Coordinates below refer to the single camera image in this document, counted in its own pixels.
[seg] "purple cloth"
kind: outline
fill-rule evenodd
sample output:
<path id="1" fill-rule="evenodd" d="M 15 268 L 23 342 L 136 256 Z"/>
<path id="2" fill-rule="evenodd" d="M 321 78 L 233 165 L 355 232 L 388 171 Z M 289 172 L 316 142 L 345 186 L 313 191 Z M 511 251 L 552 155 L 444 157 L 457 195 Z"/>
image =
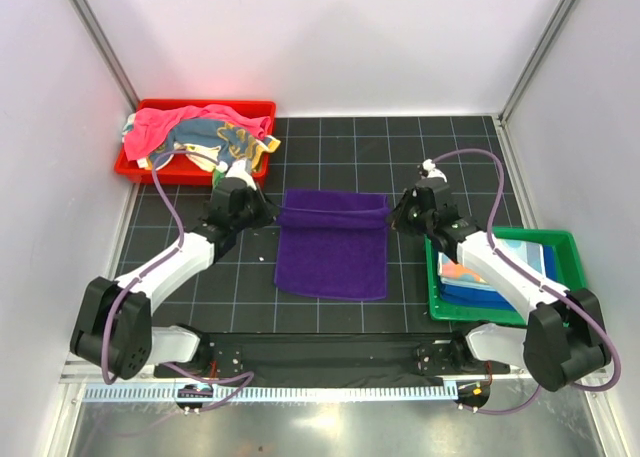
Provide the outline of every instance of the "purple cloth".
<path id="1" fill-rule="evenodd" d="M 385 195 L 288 190 L 276 286 L 307 297 L 384 299 L 389 212 Z"/>

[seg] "green bin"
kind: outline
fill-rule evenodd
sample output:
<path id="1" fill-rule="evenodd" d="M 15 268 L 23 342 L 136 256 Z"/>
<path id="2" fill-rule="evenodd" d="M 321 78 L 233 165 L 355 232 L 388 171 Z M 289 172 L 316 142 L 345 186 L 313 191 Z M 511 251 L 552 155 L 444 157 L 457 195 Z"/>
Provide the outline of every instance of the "green bin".
<path id="1" fill-rule="evenodd" d="M 587 286 L 584 271 L 575 240 L 569 232 L 562 230 L 518 229 L 494 227 L 496 237 L 500 239 L 525 240 L 536 242 L 553 249 L 556 264 L 557 281 L 570 290 Z M 429 311 L 434 320 L 454 320 L 459 322 L 489 321 L 496 324 L 524 326 L 526 322 L 514 310 L 494 310 L 451 304 L 440 298 L 438 282 L 438 255 L 425 239 L 427 254 L 427 289 Z"/>

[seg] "pink cloth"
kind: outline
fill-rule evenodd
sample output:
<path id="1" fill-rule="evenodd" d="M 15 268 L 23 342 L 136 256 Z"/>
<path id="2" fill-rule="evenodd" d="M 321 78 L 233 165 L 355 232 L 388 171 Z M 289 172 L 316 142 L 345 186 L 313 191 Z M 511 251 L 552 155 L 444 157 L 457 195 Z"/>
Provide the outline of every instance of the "pink cloth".
<path id="1" fill-rule="evenodd" d="M 141 109 L 135 114 L 133 129 L 124 136 L 124 152 L 127 159 L 138 160 L 147 157 L 164 142 L 167 134 L 177 124 L 195 118 L 231 122 L 247 129 L 259 140 L 265 138 L 271 124 L 271 117 L 250 119 L 221 104 L 209 104 L 206 107 L 188 105 L 172 110 Z"/>

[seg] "white wall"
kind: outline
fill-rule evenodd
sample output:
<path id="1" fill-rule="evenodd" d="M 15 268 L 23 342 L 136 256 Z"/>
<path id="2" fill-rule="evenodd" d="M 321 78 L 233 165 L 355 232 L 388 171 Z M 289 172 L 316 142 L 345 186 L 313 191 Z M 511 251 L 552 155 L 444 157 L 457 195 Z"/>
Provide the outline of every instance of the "white wall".
<path id="1" fill-rule="evenodd" d="M 559 0 L 89 0 L 142 97 L 498 112 Z"/>
<path id="2" fill-rule="evenodd" d="M 508 125 L 539 225 L 568 229 L 577 239 L 622 353 L 622 381 L 610 394 L 627 437 L 636 439 L 639 20 L 638 0 L 581 0 Z"/>
<path id="3" fill-rule="evenodd" d="M 0 0 L 0 455 L 29 456 L 128 186 L 127 104 L 67 0 Z"/>

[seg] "white linear rail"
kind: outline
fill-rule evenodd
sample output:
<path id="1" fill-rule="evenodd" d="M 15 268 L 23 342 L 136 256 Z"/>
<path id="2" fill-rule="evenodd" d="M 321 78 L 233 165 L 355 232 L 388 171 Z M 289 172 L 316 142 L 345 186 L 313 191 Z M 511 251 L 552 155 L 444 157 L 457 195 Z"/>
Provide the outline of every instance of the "white linear rail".
<path id="1" fill-rule="evenodd" d="M 132 402 L 193 402 L 191 397 L 178 397 L 184 387 L 180 384 L 88 384 L 83 403 L 132 403 Z M 217 401 L 231 392 L 232 387 L 213 387 L 213 396 L 200 397 L 199 402 Z M 399 387 L 388 389 L 281 389 L 249 387 L 233 402 L 243 403 L 336 403 L 336 402 L 383 402 L 456 400 L 458 387 L 455 381 L 446 381 L 442 386 Z"/>

